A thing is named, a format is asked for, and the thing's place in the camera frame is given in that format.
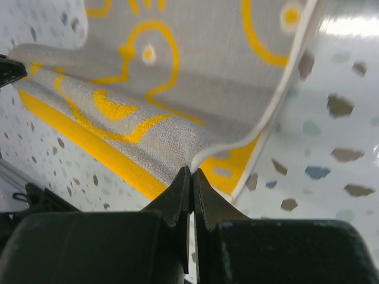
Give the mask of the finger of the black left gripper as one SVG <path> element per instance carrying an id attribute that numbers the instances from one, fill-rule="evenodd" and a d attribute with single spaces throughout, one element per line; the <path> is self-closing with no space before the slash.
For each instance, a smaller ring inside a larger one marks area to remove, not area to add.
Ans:
<path id="1" fill-rule="evenodd" d="M 6 55 L 0 55 L 0 88 L 12 84 L 27 76 L 25 66 Z"/>

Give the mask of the yellow grey patterned towel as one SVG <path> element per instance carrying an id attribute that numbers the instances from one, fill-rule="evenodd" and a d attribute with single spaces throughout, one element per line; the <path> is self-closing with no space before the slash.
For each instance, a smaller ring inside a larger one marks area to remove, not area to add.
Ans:
<path id="1" fill-rule="evenodd" d="M 182 167 L 242 190 L 320 1 L 85 1 L 80 47 L 20 44 L 25 107 L 148 198 Z"/>

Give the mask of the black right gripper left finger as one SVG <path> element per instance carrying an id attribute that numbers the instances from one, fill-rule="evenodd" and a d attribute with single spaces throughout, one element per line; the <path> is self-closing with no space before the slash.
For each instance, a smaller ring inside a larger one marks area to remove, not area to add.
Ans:
<path id="1" fill-rule="evenodd" d="M 2 283 L 184 283 L 190 171 L 140 211 L 44 212 L 1 242 Z"/>

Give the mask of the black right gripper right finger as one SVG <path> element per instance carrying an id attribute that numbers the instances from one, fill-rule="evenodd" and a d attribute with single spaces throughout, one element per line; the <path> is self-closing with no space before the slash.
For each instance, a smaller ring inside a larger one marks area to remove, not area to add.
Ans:
<path id="1" fill-rule="evenodd" d="M 358 231 L 339 220 L 251 219 L 192 176 L 198 283 L 377 283 Z"/>

